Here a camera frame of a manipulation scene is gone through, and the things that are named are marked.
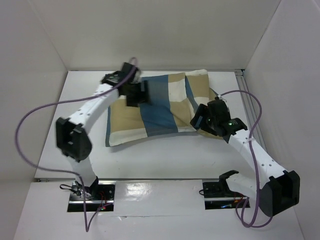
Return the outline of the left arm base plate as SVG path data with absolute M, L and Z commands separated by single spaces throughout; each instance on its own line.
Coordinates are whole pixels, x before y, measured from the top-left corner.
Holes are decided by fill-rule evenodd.
M 75 182 L 71 185 L 61 184 L 59 188 L 70 193 L 67 212 L 80 213 L 84 211 L 84 195 Z M 86 211 L 95 212 L 98 208 L 101 208 L 101 212 L 113 212 L 115 189 L 115 181 L 100 181 L 93 196 L 86 194 Z

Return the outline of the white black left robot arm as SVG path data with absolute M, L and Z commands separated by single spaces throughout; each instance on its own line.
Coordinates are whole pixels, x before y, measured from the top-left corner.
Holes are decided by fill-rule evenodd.
M 148 85 L 141 81 L 141 70 L 130 62 L 124 62 L 118 71 L 105 74 L 92 96 L 76 112 L 55 122 L 56 146 L 77 173 L 76 190 L 88 200 L 99 193 L 99 179 L 89 158 L 93 148 L 89 133 L 102 113 L 120 97 L 124 97 L 127 107 L 137 108 L 150 102 Z

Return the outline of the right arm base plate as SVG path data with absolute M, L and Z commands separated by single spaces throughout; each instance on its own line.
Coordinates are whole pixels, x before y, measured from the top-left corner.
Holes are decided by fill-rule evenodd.
M 241 208 L 247 199 L 239 192 L 230 191 L 220 180 L 204 180 L 198 193 L 204 198 L 206 210 L 235 209 L 237 205 Z

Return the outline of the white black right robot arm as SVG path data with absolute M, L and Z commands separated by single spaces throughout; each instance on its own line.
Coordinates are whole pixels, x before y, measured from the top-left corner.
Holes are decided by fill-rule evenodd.
M 249 198 L 258 198 L 260 210 L 268 217 L 297 205 L 300 197 L 300 176 L 279 165 L 250 136 L 248 127 L 239 118 L 231 118 L 226 103 L 219 98 L 200 104 L 190 124 L 211 135 L 219 136 L 246 160 L 253 170 L 258 171 L 259 191 L 256 179 L 248 178 L 236 170 L 219 176 L 218 190 L 223 196 L 233 192 Z

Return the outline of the blue beige striped pillowcase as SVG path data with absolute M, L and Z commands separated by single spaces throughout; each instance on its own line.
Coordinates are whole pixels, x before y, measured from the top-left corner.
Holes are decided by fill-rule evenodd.
M 185 132 L 213 138 L 190 124 L 200 104 L 216 97 L 207 70 L 147 76 L 142 81 L 148 83 L 151 103 L 130 107 L 124 96 L 115 101 L 107 110 L 106 147 Z

